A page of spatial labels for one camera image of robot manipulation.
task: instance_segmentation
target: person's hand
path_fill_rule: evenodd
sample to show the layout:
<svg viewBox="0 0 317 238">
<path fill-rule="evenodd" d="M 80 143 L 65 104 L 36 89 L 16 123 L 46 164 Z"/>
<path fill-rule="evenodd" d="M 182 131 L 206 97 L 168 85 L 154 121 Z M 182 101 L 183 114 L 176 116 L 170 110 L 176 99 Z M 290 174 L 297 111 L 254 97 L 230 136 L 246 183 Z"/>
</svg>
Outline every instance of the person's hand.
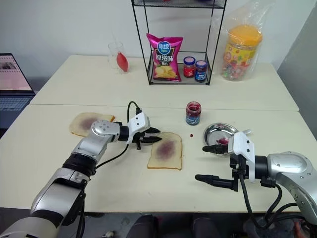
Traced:
<svg viewBox="0 0 317 238">
<path fill-rule="evenodd" d="M 307 238 L 303 233 L 302 233 L 302 228 L 299 225 L 299 222 L 294 222 L 294 232 L 295 232 L 295 238 Z"/>
</svg>

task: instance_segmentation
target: blue jar lid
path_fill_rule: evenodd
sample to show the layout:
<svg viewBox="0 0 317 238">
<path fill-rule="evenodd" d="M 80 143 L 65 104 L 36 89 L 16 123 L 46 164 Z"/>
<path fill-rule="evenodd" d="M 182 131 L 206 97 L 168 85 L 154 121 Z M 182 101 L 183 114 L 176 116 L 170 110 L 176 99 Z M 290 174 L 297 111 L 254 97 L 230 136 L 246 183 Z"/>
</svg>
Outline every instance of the blue jar lid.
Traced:
<svg viewBox="0 0 317 238">
<path fill-rule="evenodd" d="M 199 60 L 196 62 L 196 68 L 205 68 L 207 67 L 207 62 L 204 60 Z"/>
<path fill-rule="evenodd" d="M 194 57 L 187 56 L 184 58 L 184 64 L 186 65 L 194 65 L 195 62 L 196 62 L 196 59 Z"/>
</svg>

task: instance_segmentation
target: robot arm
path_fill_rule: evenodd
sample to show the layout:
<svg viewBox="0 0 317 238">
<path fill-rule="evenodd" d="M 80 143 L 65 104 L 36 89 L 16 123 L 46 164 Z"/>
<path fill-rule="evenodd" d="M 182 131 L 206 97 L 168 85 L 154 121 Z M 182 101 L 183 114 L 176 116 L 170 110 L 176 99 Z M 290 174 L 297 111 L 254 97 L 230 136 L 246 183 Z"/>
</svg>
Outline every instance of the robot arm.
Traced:
<svg viewBox="0 0 317 238">
<path fill-rule="evenodd" d="M 57 169 L 33 201 L 31 215 L 9 227 L 0 238 L 55 238 L 61 225 L 74 222 L 85 199 L 84 189 L 95 174 L 95 167 L 105 153 L 107 144 L 116 141 L 156 142 L 161 138 L 147 136 L 159 130 L 150 127 L 149 118 L 142 112 L 127 126 L 120 122 L 98 120 L 84 137 L 62 168 Z"/>
<path fill-rule="evenodd" d="M 275 187 L 278 183 L 292 194 L 307 222 L 317 225 L 317 171 L 305 156 L 295 152 L 255 156 L 253 142 L 243 132 L 234 134 L 226 146 L 205 146 L 203 150 L 228 152 L 233 180 L 196 175 L 197 180 L 234 191 L 238 191 L 239 175 L 250 182 L 261 179 L 265 187 Z"/>
</svg>

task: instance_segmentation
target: laptop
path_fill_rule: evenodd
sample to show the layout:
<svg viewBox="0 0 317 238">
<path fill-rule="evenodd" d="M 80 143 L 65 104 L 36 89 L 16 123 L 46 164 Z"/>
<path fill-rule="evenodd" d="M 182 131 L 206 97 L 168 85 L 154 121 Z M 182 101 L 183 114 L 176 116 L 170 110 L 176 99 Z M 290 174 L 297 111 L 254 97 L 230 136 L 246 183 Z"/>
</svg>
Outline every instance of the laptop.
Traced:
<svg viewBox="0 0 317 238">
<path fill-rule="evenodd" d="M 0 129 L 8 129 L 35 96 L 10 53 L 0 53 Z"/>
</svg>

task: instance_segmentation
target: white table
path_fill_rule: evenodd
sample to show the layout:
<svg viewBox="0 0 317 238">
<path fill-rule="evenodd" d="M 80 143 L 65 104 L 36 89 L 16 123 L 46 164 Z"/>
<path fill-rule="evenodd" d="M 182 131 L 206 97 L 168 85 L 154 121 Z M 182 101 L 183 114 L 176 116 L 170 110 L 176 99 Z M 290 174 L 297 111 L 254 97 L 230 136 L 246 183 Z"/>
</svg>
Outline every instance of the white table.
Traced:
<svg viewBox="0 0 317 238">
<path fill-rule="evenodd" d="M 0 140 L 0 207 L 30 208 L 36 194 L 80 141 L 68 126 L 81 112 L 113 114 L 115 120 L 126 122 L 125 107 L 29 105 Z M 132 145 L 92 177 L 86 188 L 86 211 L 246 212 L 241 188 L 234 192 L 194 178 L 195 174 L 231 178 L 228 158 L 202 151 L 202 133 L 214 122 L 226 122 L 239 130 L 251 128 L 250 139 L 257 155 L 297 151 L 317 168 L 316 140 L 298 112 L 203 108 L 197 126 L 186 124 L 184 109 L 143 107 L 143 112 L 153 127 L 182 137 L 183 169 L 149 170 L 151 147 L 136 151 Z M 124 147 L 123 142 L 109 144 L 102 161 L 119 154 Z M 277 189 L 261 187 L 259 181 L 246 184 L 253 211 L 266 211 Z M 284 189 L 280 204 L 289 202 L 293 198 Z"/>
<path fill-rule="evenodd" d="M 107 57 L 71 56 L 31 104 L 182 108 L 198 101 L 205 109 L 298 111 L 283 82 L 269 63 L 259 63 L 252 79 L 230 82 L 213 76 L 211 85 L 149 86 L 143 59 L 129 58 L 130 72 L 119 74 Z"/>
</svg>

